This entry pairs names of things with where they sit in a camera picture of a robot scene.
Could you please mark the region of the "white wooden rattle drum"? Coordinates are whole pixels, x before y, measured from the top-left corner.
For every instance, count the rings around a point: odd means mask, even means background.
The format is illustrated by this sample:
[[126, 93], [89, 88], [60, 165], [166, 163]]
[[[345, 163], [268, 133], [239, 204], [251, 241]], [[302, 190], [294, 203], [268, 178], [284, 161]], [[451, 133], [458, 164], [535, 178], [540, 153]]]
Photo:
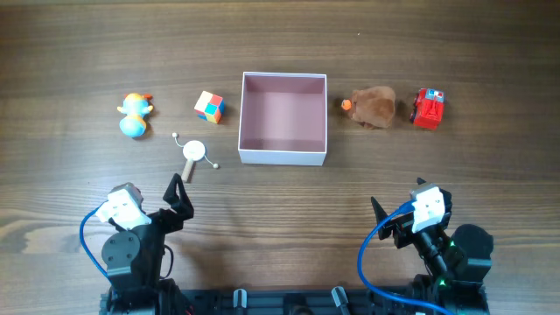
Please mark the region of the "white wooden rattle drum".
[[191, 140], [185, 144], [180, 144], [178, 141], [179, 139], [178, 133], [173, 132], [171, 136], [173, 137], [175, 144], [182, 149], [183, 156], [186, 159], [185, 167], [181, 174], [181, 178], [184, 182], [186, 183], [190, 182], [190, 178], [192, 177], [193, 167], [196, 162], [199, 162], [201, 160], [206, 160], [214, 169], [220, 168], [219, 164], [212, 162], [207, 157], [206, 146], [201, 141]]

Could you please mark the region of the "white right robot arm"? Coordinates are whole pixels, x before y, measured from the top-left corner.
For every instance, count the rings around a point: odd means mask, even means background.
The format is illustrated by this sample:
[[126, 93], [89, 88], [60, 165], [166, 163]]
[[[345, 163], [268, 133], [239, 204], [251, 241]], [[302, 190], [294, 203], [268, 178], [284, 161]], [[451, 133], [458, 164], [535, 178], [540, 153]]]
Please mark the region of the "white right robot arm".
[[[449, 236], [452, 194], [437, 185], [420, 183], [410, 200], [393, 213], [371, 199], [377, 226], [358, 254], [358, 273], [368, 288], [375, 314], [488, 314], [484, 278], [492, 267], [494, 238], [482, 227], [464, 224]], [[401, 249], [415, 247], [428, 273], [409, 285], [382, 289], [363, 273], [363, 254], [371, 239], [394, 239]]]

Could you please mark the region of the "colourful two-by-two puzzle cube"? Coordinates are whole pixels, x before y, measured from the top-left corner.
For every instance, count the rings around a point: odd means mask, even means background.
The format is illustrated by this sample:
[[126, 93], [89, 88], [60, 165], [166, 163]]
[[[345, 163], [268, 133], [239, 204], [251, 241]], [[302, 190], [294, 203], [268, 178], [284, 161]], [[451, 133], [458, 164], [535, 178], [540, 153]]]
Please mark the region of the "colourful two-by-two puzzle cube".
[[202, 91], [197, 100], [194, 111], [198, 118], [210, 123], [218, 124], [225, 111], [225, 103], [221, 96]]

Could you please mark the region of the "blue yellow duck toy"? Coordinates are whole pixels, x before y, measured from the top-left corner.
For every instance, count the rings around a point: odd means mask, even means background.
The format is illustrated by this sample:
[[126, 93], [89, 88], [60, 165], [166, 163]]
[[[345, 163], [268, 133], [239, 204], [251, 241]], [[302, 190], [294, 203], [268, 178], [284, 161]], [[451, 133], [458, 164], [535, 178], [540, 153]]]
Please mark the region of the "blue yellow duck toy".
[[128, 137], [140, 137], [147, 129], [144, 118], [154, 109], [151, 104], [151, 94], [127, 94], [122, 102], [122, 106], [117, 110], [124, 114], [124, 118], [119, 122], [122, 133]]

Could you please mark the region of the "brown plush toy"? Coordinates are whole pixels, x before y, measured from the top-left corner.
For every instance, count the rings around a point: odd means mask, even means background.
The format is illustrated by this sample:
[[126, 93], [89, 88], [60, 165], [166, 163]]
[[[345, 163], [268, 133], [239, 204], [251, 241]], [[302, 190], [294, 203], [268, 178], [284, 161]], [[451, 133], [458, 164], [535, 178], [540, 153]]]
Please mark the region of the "brown plush toy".
[[387, 129], [396, 114], [396, 93], [387, 86], [354, 90], [350, 99], [342, 101], [341, 107], [350, 119], [364, 128]]

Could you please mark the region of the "red toy car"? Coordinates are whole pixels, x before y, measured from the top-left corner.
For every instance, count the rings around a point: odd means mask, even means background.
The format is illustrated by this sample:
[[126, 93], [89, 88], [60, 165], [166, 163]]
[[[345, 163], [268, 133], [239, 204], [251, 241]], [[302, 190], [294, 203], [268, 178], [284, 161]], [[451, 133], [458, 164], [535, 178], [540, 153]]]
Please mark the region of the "red toy car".
[[417, 127], [435, 130], [442, 121], [445, 93], [433, 88], [421, 88], [413, 101], [410, 121]]

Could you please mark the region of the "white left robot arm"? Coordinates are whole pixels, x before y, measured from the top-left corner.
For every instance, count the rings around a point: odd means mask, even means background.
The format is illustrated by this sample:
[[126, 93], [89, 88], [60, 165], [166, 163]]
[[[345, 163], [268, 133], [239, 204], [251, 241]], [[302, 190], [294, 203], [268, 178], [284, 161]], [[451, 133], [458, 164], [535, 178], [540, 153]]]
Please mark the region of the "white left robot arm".
[[162, 260], [170, 248], [165, 236], [181, 230], [193, 217], [183, 180], [174, 174], [163, 200], [170, 206], [155, 213], [142, 209], [144, 198], [131, 183], [119, 185], [97, 212], [117, 232], [101, 250], [110, 287], [101, 296], [101, 314], [194, 314], [193, 304], [175, 281], [161, 275]]

